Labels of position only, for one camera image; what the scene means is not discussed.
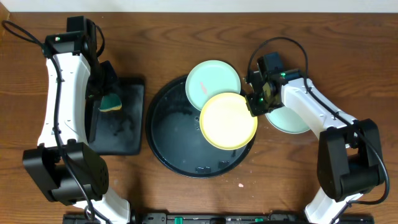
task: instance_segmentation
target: mint green plate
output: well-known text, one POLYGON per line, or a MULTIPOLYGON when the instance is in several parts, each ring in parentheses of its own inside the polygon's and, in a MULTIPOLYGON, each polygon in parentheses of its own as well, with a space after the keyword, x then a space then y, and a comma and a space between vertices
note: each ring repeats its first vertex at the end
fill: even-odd
POLYGON ((205 103, 220 93, 241 92, 241 81, 234 68, 219 60, 209 60, 195 66, 185 83, 189 102, 200 110, 205 103))
POLYGON ((267 113, 266 117, 275 128, 285 133, 301 134, 310 130, 303 119, 286 106, 275 109, 271 113, 267 113))

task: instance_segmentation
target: sponge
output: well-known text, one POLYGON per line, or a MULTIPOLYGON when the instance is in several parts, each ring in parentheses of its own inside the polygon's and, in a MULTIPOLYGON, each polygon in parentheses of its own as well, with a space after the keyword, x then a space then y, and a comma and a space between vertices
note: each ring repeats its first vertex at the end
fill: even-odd
POLYGON ((122 108, 122 101, 120 97, 115 93, 110 93, 102 97, 101 105, 99 110, 101 112, 108 112, 112 110, 120 110, 122 108))

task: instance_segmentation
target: wood grain surface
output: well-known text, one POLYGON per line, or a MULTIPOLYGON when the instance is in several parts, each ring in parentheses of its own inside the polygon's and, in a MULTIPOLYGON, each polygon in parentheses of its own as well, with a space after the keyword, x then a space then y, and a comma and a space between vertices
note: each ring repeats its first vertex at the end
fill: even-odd
MULTIPOLYGON (((12 13, 11 20, 38 39, 64 32, 74 13, 12 13)), ((335 105, 379 126, 391 178, 386 202, 354 205, 376 223, 398 223, 398 14, 162 14, 87 13, 102 27, 110 60, 120 76, 146 79, 146 110, 169 81, 215 59, 241 77, 252 51, 264 40, 287 36, 309 56, 310 78, 335 105)), ((286 67, 303 68, 294 45, 274 42, 286 67)), ((36 147, 44 122, 47 69, 40 49, 10 34, 0 48, 0 223, 60 223, 79 211, 46 201, 22 166, 22 153, 36 147)), ((138 211, 269 213, 302 211, 319 189, 318 140, 311 132, 282 133, 259 117, 254 146, 237 168, 211 179, 190 179, 165 168, 146 141, 138 156, 104 156, 110 185, 138 211)), ((376 187, 363 200, 375 200, 376 187)))
MULTIPOLYGON (((9 15, 10 15, 10 12, 0 2, 0 22, 5 19, 8 19, 9 15)), ((0 26, 0 44, 1 44, 3 34, 4 34, 4 28, 2 26, 0 26)))

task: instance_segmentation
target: pale yellow plate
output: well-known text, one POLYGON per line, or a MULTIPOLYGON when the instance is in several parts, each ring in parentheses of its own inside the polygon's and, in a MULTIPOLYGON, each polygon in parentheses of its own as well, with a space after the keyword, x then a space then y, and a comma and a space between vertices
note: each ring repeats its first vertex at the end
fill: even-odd
POLYGON ((213 146, 234 150, 255 135, 257 117, 252 117, 246 100, 236 93, 221 93, 208 100, 200 113, 200 130, 213 146))

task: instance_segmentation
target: round black tray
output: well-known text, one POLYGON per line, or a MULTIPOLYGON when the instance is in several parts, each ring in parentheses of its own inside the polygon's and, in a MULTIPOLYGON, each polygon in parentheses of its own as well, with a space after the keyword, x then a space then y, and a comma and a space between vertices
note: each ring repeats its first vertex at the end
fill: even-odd
POLYGON ((224 174, 242 162, 254 138, 237 150, 212 146, 200 131, 200 111, 185 94, 186 79, 171 81, 150 103, 146 118, 149 146, 160 162, 178 174, 196 178, 224 174))

